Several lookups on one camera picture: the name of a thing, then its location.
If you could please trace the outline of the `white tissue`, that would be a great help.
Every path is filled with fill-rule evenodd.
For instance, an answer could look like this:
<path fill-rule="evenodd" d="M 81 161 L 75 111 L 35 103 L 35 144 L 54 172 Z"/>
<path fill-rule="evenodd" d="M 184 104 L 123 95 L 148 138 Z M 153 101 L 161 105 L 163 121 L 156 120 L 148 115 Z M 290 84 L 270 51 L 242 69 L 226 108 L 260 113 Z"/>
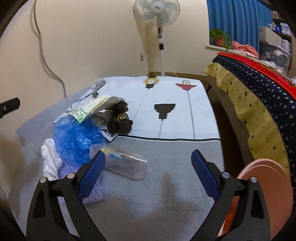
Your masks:
<path fill-rule="evenodd" d="M 52 138 L 44 140 L 41 146 L 41 156 L 43 160 L 43 176 L 50 181 L 59 179 L 59 170 L 62 166 L 62 159 L 57 152 L 55 142 Z"/>

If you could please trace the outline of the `clear plastic bag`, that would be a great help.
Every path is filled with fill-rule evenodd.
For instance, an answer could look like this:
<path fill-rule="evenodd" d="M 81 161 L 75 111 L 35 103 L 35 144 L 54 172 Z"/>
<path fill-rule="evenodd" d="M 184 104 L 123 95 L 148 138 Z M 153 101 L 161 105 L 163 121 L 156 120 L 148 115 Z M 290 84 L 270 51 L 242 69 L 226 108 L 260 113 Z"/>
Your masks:
<path fill-rule="evenodd" d="M 108 171 L 133 180 L 142 180 L 149 174 L 146 159 L 138 154 L 116 148 L 109 144 L 94 144 L 90 146 L 89 157 L 92 159 L 98 151 L 105 154 L 105 166 Z"/>

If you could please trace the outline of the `dark brown sock bundle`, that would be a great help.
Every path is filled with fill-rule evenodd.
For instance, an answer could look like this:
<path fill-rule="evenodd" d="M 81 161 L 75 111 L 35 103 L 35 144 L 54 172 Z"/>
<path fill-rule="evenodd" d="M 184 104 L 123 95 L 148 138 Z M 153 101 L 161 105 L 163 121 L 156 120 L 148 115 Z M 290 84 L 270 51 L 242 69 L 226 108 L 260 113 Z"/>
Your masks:
<path fill-rule="evenodd" d="M 133 121 L 128 117 L 128 105 L 120 101 L 107 109 L 110 113 L 110 120 L 107 129 L 111 134 L 127 135 L 132 130 Z"/>

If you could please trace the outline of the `pink trash bin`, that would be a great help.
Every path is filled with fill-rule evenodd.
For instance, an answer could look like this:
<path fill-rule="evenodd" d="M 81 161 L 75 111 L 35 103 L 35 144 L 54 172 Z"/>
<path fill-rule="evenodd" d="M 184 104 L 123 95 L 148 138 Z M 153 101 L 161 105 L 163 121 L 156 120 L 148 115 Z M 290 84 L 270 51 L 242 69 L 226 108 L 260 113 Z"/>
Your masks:
<path fill-rule="evenodd" d="M 292 214 L 293 192 L 290 178 L 284 168 L 271 159 L 251 162 L 237 178 L 247 180 L 252 176 L 260 183 L 268 209 L 271 238 L 274 238 Z"/>

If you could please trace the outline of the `navy star bed sheet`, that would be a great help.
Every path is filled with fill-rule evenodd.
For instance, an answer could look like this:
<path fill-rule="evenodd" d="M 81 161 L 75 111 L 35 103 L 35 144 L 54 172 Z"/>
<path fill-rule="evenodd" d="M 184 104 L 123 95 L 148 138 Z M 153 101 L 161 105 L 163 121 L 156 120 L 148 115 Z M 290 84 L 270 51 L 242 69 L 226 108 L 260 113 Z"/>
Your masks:
<path fill-rule="evenodd" d="M 295 187 L 295 100 L 276 82 L 230 57 L 217 55 L 205 73 L 231 100 L 248 131 L 253 158 L 278 162 Z"/>

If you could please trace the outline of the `printed white table mat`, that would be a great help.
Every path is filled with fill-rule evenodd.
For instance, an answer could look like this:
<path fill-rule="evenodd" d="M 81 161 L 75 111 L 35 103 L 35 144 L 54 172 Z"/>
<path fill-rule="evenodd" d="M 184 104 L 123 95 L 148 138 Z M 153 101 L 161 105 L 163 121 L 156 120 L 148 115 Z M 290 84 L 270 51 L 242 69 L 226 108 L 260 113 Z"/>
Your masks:
<path fill-rule="evenodd" d="M 97 80 L 62 113 L 82 108 L 93 96 L 122 98 L 132 120 L 131 137 L 160 140 L 219 141 L 215 115 L 200 80 L 159 76 L 113 76 Z"/>

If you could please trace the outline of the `red bed blanket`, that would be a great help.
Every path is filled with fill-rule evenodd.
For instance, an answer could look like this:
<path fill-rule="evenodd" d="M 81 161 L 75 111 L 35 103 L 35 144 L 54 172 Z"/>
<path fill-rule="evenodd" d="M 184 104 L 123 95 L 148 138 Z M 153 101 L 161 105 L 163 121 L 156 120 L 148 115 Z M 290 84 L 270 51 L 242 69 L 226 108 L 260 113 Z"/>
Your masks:
<path fill-rule="evenodd" d="M 274 70 L 271 70 L 270 68 L 259 63 L 258 61 L 251 60 L 251 59 L 241 56 L 241 55 L 223 53 L 223 52 L 218 52 L 217 55 L 230 57 L 234 60 L 238 60 L 238 61 L 246 64 L 248 67 L 253 68 L 254 70 L 265 75 L 266 77 L 268 77 L 272 81 L 276 82 L 281 88 L 283 88 L 292 97 L 293 100 L 295 100 L 295 98 L 296 98 L 295 87 L 293 87 L 291 85 L 291 83 L 288 81 L 288 79 L 285 78 L 282 74 L 279 74 L 279 73 L 275 72 Z"/>

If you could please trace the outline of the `grey storage bin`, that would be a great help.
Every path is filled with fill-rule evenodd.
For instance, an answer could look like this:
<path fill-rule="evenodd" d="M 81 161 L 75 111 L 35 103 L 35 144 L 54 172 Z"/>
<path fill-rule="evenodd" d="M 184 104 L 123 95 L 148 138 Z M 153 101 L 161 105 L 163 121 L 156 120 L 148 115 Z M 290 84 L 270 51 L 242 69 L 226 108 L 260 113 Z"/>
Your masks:
<path fill-rule="evenodd" d="M 259 42 L 259 54 L 260 60 L 273 62 L 277 69 L 280 69 L 282 73 L 287 74 L 291 54 L 285 51 L 285 49 L 278 45 Z"/>

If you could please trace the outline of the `pink cloth on sill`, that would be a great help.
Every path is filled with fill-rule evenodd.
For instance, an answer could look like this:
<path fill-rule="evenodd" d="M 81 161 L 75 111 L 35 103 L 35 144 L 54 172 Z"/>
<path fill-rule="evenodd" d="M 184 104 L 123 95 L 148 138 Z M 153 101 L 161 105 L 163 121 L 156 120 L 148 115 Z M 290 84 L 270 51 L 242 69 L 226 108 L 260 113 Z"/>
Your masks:
<path fill-rule="evenodd" d="M 252 58 L 256 58 L 258 59 L 259 58 L 259 53 L 256 51 L 255 48 L 253 48 L 251 45 L 243 45 L 243 44 L 240 44 L 236 41 L 232 41 L 232 47 L 235 51 L 238 51 L 240 53 L 243 53 L 243 54 L 246 54 Z"/>

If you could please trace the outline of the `potted green plant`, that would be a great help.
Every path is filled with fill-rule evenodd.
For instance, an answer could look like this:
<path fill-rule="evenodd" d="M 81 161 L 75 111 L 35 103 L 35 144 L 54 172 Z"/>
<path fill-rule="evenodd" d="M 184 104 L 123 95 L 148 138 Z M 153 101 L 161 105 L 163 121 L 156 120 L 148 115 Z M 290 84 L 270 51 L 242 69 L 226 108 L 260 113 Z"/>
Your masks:
<path fill-rule="evenodd" d="M 212 29 L 209 32 L 210 44 L 222 47 L 225 49 L 230 49 L 231 38 L 228 33 L 223 32 L 221 29 Z"/>

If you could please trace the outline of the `cardboard box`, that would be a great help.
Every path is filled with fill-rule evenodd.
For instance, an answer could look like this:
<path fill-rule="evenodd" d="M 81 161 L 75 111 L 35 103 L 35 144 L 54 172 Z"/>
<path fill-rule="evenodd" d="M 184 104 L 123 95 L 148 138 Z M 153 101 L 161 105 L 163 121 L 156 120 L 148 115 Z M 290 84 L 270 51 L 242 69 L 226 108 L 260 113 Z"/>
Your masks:
<path fill-rule="evenodd" d="M 281 46 L 282 38 L 266 26 L 259 27 L 259 41 Z"/>

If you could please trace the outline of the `blue curtain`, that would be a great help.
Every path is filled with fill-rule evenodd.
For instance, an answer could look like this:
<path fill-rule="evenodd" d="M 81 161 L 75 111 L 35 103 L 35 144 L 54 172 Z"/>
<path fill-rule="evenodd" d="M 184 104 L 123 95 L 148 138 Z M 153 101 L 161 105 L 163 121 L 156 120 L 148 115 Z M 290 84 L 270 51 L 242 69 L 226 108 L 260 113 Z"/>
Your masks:
<path fill-rule="evenodd" d="M 259 50 L 259 27 L 273 21 L 270 9 L 254 0 L 207 0 L 209 29 L 228 33 L 232 41 Z"/>

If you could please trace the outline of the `wooden shelf unit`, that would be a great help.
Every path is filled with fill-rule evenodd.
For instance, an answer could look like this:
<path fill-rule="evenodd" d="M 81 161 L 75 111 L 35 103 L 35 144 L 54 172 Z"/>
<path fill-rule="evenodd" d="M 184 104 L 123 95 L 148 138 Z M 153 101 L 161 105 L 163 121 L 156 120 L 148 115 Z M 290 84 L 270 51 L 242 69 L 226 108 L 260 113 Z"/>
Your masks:
<path fill-rule="evenodd" d="M 281 13 L 269 2 L 266 0 L 260 0 L 263 4 L 265 4 L 271 11 L 272 18 L 272 30 L 278 34 L 283 40 L 288 41 L 290 44 L 292 43 L 292 30 L 288 26 L 286 20 L 283 18 Z"/>

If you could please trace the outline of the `white standing fan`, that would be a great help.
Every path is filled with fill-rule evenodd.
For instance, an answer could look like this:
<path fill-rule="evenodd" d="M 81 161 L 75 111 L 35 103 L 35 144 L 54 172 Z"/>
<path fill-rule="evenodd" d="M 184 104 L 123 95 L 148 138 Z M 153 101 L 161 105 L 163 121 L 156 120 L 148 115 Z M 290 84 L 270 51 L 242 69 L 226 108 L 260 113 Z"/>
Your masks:
<path fill-rule="evenodd" d="M 157 28 L 158 47 L 160 53 L 161 76 L 164 71 L 164 27 L 175 22 L 180 14 L 178 1 L 146 1 L 137 0 L 133 5 L 135 16 L 149 27 Z"/>

